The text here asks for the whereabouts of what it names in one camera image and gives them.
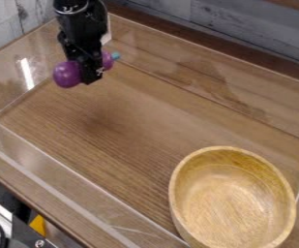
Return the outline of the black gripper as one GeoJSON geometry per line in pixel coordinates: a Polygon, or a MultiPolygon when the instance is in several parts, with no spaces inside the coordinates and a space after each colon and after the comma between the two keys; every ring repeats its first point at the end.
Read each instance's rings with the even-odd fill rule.
{"type": "Polygon", "coordinates": [[[53,11],[65,59],[79,62],[81,82],[91,84],[104,72],[101,36],[107,31],[107,7],[103,3],[55,3],[53,11]]]}

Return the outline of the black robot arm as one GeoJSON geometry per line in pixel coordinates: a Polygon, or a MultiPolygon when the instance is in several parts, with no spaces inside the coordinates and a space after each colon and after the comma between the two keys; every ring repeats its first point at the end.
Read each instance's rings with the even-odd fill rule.
{"type": "Polygon", "coordinates": [[[57,86],[91,84],[103,77],[103,42],[107,7],[101,0],[53,0],[59,24],[57,41],[65,62],[53,69],[57,86]]]}

